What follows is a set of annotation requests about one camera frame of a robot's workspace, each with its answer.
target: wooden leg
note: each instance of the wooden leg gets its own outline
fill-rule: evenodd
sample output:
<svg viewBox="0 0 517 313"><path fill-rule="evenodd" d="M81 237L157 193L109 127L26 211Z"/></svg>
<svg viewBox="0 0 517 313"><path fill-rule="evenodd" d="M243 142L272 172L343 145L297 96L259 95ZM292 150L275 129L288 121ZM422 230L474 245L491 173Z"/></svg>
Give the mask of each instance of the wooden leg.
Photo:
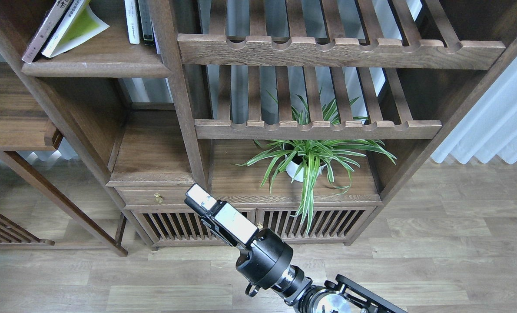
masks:
<svg viewBox="0 0 517 313"><path fill-rule="evenodd" d="M71 216L87 232L99 239L104 246L111 248L118 256L127 256L127 250L118 244L114 238L107 234L97 223L87 216L71 200L62 194L58 188L44 178L34 167L25 161L15 151L0 151L0 160L14 170L19 176L31 186L37 188L44 196Z"/></svg>

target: wooden cabinet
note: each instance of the wooden cabinet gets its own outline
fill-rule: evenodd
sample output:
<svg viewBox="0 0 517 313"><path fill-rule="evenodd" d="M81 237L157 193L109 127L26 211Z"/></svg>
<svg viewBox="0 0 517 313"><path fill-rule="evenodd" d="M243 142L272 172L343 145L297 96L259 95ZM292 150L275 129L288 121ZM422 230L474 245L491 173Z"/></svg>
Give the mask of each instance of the wooden cabinet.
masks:
<svg viewBox="0 0 517 313"><path fill-rule="evenodd" d="M323 38L308 35L298 0L286 0L282 14L288 37L268 34L262 0L250 1L244 37L225 33L224 0L212 1L208 33L201 32L199 16L208 8L198 10L197 1L156 0L150 2L151 18L162 55L128 43L121 1L94 0L91 7L109 30L54 59L24 65L20 56L51 3L0 2L0 52L145 243L155 247L168 240L211 242L181 202L182 191L195 182L250 220L287 239L299 236L285 219L298 204L300 187L279 176L270 194L267 187L259 188L264 167L233 165L257 153L250 139L384 139L398 157L395 166L370 155L348 193L334 195L324 180L316 186L317 223L302 240L352 243L517 56L517 0L423 0L417 20L405 0L389 0L403 40L384 37L371 0L355 1L364 38L346 37L336 0L319 0ZM205 65L219 66L214 113ZM240 105L230 97L230 67L237 65L247 66L250 81L243 123L230 114ZM264 121L257 96L261 66L276 72L279 103L272 124ZM290 66L303 72L309 125L291 118ZM315 67L329 68L340 125L319 114ZM342 67L357 68L369 123L352 118ZM386 84L378 94L369 67L384 68ZM118 77L167 77L174 109L133 109ZM155 193L162 202L156 202Z"/></svg>

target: spider plant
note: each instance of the spider plant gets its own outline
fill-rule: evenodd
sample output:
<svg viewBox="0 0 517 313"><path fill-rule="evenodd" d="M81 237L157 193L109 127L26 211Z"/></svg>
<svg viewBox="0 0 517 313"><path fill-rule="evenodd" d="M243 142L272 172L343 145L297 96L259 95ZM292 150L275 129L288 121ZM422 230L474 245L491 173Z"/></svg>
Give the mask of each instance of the spider plant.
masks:
<svg viewBox="0 0 517 313"><path fill-rule="evenodd" d="M298 95L299 99L303 103L303 110L298 111L292 107L293 118L302 125L310 123L310 117L308 114L308 105L303 97ZM358 97L349 101L352 105L357 101ZM324 120L328 120L333 124L340 123L340 117L338 116L338 107L336 100L332 99L329 103L322 106L322 115ZM368 117L354 117L356 120L366 120ZM268 140L266 145L261 145L255 140L261 148L266 148L239 166L252 166L256 162L265 159L271 159L270 164L266 168L264 178L260 186L264 186L270 174L270 192L272 192L272 186L276 176L286 170L286 167L294 158L300 158L301 164L298 165L296 173L303 170L303 187L301 194L301 201L299 203L296 216L302 216L302 223L307 221L307 227L305 232L308 233L313 218L314 211L314 186L318 177L319 169L321 166L326 165L328 181L334 184L334 169L333 165L342 166L348 173L349 185L348 186L334 186L338 190L343 190L338 194L346 193L351 187L351 173L355 170L353 166L360 167L351 157L365 157L364 151L372 151L386 155L394 164L396 157L384 149L384 143L381 140L363 140L363 139L328 139L328 140L314 140L314 139L300 139L300 140Z"/></svg>

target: drawer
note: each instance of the drawer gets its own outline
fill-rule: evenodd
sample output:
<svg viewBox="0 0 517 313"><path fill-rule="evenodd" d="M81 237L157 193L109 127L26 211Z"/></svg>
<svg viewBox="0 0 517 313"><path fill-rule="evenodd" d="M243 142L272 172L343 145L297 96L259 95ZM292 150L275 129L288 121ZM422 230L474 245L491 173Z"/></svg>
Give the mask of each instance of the drawer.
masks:
<svg viewBox="0 0 517 313"><path fill-rule="evenodd" d="M128 205L185 205L185 192L189 187L116 187L116 190Z"/></svg>

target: shelf board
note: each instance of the shelf board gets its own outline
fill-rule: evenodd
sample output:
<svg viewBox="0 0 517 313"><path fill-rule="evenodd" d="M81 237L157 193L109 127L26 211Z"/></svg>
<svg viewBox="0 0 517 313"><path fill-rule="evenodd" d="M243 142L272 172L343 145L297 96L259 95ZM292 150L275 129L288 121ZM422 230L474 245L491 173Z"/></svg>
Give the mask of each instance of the shelf board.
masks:
<svg viewBox="0 0 517 313"><path fill-rule="evenodd" d="M175 111L132 111L107 186L191 186Z"/></svg>
<svg viewBox="0 0 517 313"><path fill-rule="evenodd" d="M424 0L444 41L423 39L405 0L391 0L403 40L384 38L370 0L358 0L365 40L345 37L335 0L322 0L327 38L307 36L301 2L287 1L289 38L267 36L264 7L250 16L250 36L225 35L225 1L213 4L209 34L177 37L187 64L351 66L487 70L505 50L499 41L459 40L438 0Z"/></svg>
<svg viewBox="0 0 517 313"><path fill-rule="evenodd" d="M231 120L231 67L220 66L217 119L195 119L197 137L201 139L431 139L442 127L438 120L415 120L411 115L395 69L384 69L392 95L392 109L381 109L369 69L358 68L358 79L368 111L368 123L353 120L344 72L330 67L338 116L342 123L332 124L322 116L318 82L313 67L303 67L306 101L311 123L299 125L292 118L288 68L276 67L276 96L279 122L268 125L261 120L260 71L249 66L249 118L245 123Z"/></svg>
<svg viewBox="0 0 517 313"><path fill-rule="evenodd" d="M34 77L168 77L171 71L155 46L130 44L123 2L90 3L110 27L80 46L52 59L41 57L24 64L22 72Z"/></svg>
<svg viewBox="0 0 517 313"><path fill-rule="evenodd" d="M0 63L0 150L56 150L62 139L7 63Z"/></svg>
<svg viewBox="0 0 517 313"><path fill-rule="evenodd" d="M214 166L212 170L212 195L226 200L237 207L296 207L301 198L302 183L291 182L286 173L280 173L274 182L272 194L269 182L262 188L260 182L268 163L266 160L253 166L237 166L262 151L252 140L215 140ZM336 195L340 190L333 188L326 179L326 172L315 186L316 206L377 206L380 196L376 190L373 174L366 158L358 158L361 165L352 175L350 190ZM333 166L334 186L347 186L347 172L340 166Z"/></svg>

